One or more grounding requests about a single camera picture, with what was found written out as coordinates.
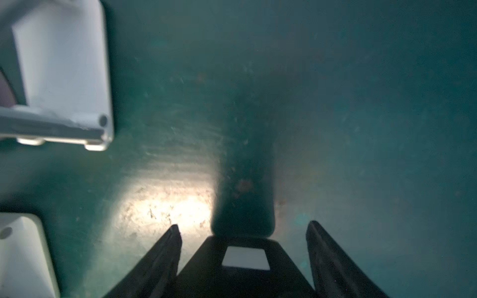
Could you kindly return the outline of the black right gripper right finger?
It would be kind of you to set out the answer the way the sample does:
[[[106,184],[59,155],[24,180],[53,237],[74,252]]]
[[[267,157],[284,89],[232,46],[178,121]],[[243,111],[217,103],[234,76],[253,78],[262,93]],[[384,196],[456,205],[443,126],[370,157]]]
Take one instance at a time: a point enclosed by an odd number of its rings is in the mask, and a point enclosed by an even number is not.
[[[310,221],[306,241],[315,291],[320,298],[386,298],[317,221]]]

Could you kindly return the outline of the white phone stand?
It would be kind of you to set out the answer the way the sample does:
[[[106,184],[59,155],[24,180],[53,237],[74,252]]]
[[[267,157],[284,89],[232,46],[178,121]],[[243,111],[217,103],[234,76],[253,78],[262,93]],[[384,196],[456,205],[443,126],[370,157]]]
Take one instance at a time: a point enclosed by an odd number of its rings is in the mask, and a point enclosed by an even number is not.
[[[5,79],[1,137],[104,151],[114,140],[108,38],[99,1],[2,1],[1,33],[12,32],[26,98]]]

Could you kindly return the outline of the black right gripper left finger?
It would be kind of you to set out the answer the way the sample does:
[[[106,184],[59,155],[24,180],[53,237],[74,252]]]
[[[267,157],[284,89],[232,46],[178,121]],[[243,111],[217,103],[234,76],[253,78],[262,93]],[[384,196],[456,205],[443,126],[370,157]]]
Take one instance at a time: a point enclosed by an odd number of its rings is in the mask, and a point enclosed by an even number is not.
[[[172,225],[105,296],[107,298],[160,298],[178,272],[182,247],[179,227]]]

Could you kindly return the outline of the black phone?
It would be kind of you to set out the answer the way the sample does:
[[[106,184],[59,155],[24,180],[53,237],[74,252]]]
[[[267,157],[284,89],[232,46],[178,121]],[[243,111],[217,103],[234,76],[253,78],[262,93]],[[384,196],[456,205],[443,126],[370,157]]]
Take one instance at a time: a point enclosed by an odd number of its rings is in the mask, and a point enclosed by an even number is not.
[[[278,242],[210,236],[164,296],[315,298],[317,294]]]

